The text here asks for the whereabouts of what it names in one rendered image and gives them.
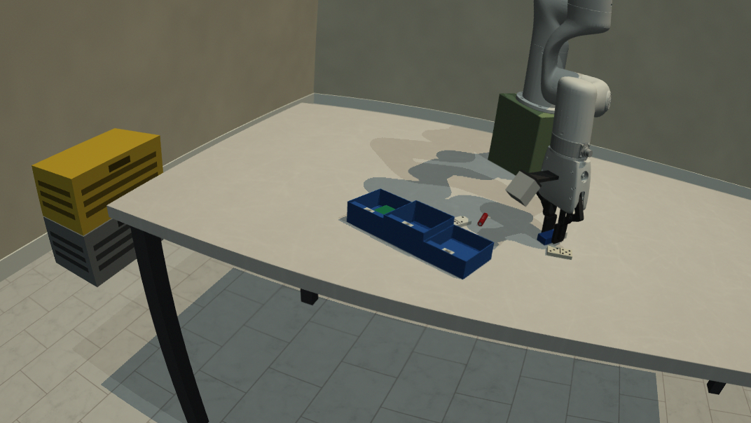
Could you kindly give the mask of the grey and cream domino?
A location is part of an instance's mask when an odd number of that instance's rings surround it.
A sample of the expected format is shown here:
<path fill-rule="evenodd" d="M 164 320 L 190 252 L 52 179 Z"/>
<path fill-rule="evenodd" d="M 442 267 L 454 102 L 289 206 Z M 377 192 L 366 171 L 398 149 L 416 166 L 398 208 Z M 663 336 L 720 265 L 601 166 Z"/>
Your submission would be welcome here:
<path fill-rule="evenodd" d="M 547 245 L 547 256 L 572 260 L 572 250 Z"/>

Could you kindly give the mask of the blue rack of bins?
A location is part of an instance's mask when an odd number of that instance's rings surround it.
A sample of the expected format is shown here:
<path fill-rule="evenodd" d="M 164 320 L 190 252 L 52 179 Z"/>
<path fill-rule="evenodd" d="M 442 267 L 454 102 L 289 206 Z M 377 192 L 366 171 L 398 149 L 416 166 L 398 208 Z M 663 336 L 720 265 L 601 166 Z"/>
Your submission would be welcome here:
<path fill-rule="evenodd" d="M 374 210 L 385 205 L 395 210 Z M 347 202 L 348 223 L 464 279 L 491 260 L 494 243 L 453 225 L 453 219 L 381 188 Z"/>

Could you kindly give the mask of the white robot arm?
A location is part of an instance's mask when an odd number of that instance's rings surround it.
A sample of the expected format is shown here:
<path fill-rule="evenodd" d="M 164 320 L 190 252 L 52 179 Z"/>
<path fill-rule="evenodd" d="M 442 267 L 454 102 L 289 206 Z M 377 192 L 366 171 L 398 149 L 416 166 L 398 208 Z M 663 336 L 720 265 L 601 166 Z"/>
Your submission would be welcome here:
<path fill-rule="evenodd" d="M 534 110 L 554 114 L 550 147 L 561 155 L 593 155 L 593 119 L 608 111 L 611 103 L 604 81 L 565 69 L 569 39 L 608 31 L 611 16 L 612 0 L 534 0 L 525 84 L 516 99 Z M 526 173 L 521 169 L 505 190 L 526 207 L 541 182 L 558 179 L 550 171 Z"/>

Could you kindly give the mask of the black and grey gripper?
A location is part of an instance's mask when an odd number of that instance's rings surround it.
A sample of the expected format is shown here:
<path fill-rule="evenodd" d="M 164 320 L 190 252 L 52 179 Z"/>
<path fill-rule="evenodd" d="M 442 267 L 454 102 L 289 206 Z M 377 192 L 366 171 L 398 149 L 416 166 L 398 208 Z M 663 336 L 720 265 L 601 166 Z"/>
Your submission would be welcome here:
<path fill-rule="evenodd" d="M 590 193 L 591 161 L 561 155 L 547 146 L 541 171 L 550 171 L 559 176 L 558 180 L 541 182 L 542 187 L 536 193 L 543 206 L 542 233 L 554 229 L 551 243 L 556 244 L 564 240 L 571 221 L 584 220 Z M 557 207 L 560 214 L 556 224 Z"/>

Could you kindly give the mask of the white domino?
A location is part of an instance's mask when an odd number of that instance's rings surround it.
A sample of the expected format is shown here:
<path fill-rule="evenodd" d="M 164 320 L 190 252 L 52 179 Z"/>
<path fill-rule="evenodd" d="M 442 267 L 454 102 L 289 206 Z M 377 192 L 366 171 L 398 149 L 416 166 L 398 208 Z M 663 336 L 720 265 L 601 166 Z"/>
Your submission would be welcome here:
<path fill-rule="evenodd" d="M 458 217 L 455 217 L 455 220 L 453 221 L 453 225 L 457 225 L 459 227 L 471 225 L 471 220 L 469 220 L 465 216 L 458 216 Z"/>

